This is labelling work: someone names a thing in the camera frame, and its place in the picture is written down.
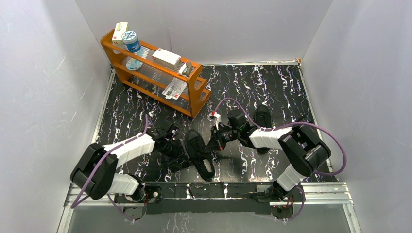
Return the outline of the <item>white rectangular box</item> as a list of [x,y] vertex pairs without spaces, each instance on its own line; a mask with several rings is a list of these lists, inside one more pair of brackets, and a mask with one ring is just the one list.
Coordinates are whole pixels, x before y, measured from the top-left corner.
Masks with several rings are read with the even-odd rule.
[[155,63],[158,63],[171,70],[176,70],[181,63],[181,56],[165,49],[158,48],[153,54],[152,59]]

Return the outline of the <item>blue lidded round jar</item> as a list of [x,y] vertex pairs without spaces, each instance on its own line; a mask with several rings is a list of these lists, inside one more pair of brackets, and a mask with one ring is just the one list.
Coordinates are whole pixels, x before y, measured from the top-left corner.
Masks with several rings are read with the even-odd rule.
[[121,38],[129,52],[135,53],[141,49],[141,45],[140,45],[136,32],[126,31],[122,34]]

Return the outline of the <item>light blue round disc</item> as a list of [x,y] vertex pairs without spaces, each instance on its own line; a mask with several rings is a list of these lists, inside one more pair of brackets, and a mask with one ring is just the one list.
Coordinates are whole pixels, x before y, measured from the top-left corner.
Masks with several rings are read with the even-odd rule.
[[127,58],[126,59],[126,68],[131,71],[136,71],[142,67],[143,63],[134,58]]

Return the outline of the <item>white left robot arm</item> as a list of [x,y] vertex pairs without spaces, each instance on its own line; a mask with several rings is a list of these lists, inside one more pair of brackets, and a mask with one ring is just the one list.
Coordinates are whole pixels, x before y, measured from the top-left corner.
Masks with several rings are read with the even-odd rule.
[[167,122],[161,127],[149,127],[130,139],[110,145],[90,144],[70,175],[70,181],[93,200],[107,194],[123,194],[133,202],[148,195],[145,182],[133,174],[116,170],[127,162],[154,151],[166,157],[167,170],[180,171],[191,165],[186,149],[176,139],[178,128]]

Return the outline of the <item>white yellow carton box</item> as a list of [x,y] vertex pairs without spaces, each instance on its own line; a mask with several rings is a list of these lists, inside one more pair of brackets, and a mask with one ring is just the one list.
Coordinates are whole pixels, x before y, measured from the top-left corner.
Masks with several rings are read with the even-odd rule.
[[123,45],[123,38],[122,35],[129,30],[128,22],[118,22],[114,28],[113,36],[112,36],[112,44],[119,46]]

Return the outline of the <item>orange wooden shelf rack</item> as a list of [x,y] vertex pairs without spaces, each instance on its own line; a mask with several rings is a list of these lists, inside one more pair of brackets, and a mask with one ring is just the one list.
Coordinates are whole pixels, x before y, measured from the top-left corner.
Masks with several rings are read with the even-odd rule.
[[[181,64],[176,70],[163,67],[152,59],[152,54],[158,47],[141,41],[142,55],[135,55],[112,44],[114,30],[101,38],[101,45],[114,68],[119,80],[135,90],[191,117],[195,118],[211,95],[207,90],[208,80],[200,76],[203,65],[186,58],[181,58]],[[134,58],[143,63],[136,71],[126,68],[126,59]],[[189,77],[178,74],[185,62],[192,62],[193,70]],[[187,87],[177,100],[166,99],[162,92],[173,78],[179,78],[187,83]]]

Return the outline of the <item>aluminium frame rail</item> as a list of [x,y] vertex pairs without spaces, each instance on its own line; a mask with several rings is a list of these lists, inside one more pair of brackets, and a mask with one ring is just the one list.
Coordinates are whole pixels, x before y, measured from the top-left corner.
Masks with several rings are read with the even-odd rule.
[[[269,183],[153,183],[161,186],[160,203],[165,200],[242,200],[247,199],[249,192],[256,192],[257,186],[266,189]],[[305,193],[305,204],[353,204],[346,183],[340,182],[308,182],[301,183],[301,189]],[[65,200],[65,206],[71,206],[81,189],[72,185]],[[299,190],[292,191],[294,203],[300,204],[302,193]],[[110,194],[112,200],[118,204],[137,204],[128,201],[124,195]],[[80,205],[106,205],[111,204],[109,198],[104,197],[93,200],[87,198]]]

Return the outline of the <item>black canvas shoe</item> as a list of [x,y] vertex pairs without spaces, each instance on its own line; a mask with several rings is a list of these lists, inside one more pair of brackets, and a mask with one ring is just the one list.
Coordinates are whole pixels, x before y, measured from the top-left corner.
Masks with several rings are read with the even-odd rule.
[[259,105],[254,112],[253,121],[261,127],[272,128],[271,112],[266,105]]
[[205,152],[206,145],[200,133],[194,129],[189,130],[184,143],[187,155],[200,177],[211,182],[215,176],[213,157],[211,153]]

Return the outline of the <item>clear plastic packet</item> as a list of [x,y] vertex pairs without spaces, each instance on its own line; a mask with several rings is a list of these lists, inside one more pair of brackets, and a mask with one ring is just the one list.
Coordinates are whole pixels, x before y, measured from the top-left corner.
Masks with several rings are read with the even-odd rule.
[[187,83],[179,78],[173,78],[166,89],[162,92],[166,99],[177,100],[187,87]]

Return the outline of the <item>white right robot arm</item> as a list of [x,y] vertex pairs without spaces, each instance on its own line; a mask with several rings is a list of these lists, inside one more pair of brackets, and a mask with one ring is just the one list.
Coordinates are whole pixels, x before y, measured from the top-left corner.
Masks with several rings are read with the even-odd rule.
[[228,124],[223,124],[216,112],[212,112],[209,118],[214,121],[214,126],[211,127],[206,152],[223,150],[228,142],[235,140],[248,148],[284,151],[290,165],[266,190],[257,191],[256,196],[286,201],[292,196],[293,189],[331,156],[329,147],[310,129],[311,123],[297,122],[274,129],[252,126],[239,109],[228,113]]

